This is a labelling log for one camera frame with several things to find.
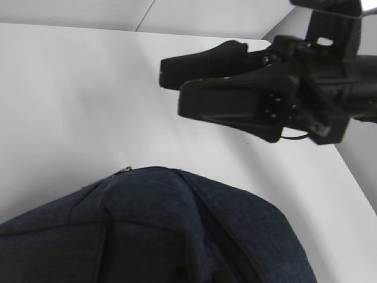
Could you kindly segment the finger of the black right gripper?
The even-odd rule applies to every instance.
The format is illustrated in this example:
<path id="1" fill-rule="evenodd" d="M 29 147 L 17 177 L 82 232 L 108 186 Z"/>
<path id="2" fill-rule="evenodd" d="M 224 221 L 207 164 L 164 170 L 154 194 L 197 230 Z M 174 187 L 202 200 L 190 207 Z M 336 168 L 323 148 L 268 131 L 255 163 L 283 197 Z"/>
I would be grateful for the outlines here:
<path id="1" fill-rule="evenodd" d="M 160 62 L 160 87 L 179 90 L 191 81 L 210 80 L 218 89 L 238 89 L 276 77 L 276 66 L 264 65 L 266 51 L 249 52 L 248 44 L 226 41 L 210 50 Z"/>

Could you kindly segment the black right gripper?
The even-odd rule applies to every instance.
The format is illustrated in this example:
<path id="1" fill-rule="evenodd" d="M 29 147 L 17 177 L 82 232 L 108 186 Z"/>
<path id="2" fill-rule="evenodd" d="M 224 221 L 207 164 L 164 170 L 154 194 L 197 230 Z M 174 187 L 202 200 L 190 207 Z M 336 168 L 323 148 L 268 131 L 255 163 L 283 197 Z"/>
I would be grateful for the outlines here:
<path id="1" fill-rule="evenodd" d="M 279 141 L 285 126 L 304 131 L 318 145 L 340 143 L 353 116 L 346 104 L 361 79 L 356 54 L 347 58 L 336 40 L 325 45 L 288 35 L 276 36 L 269 51 L 289 66 L 275 63 L 232 77 L 187 82 L 180 90 L 179 116 L 269 143 Z"/>

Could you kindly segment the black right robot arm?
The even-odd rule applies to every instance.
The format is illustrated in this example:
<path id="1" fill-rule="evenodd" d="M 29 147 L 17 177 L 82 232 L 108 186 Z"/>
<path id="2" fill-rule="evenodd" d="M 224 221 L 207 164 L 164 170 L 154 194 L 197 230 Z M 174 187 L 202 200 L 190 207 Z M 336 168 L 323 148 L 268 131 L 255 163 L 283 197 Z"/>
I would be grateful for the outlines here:
<path id="1" fill-rule="evenodd" d="M 352 119 L 376 122 L 376 57 L 341 58 L 334 46 L 280 35 L 250 52 L 227 41 L 166 58 L 159 84 L 176 90 L 179 116 L 275 143 L 284 128 L 318 145 L 340 143 Z"/>

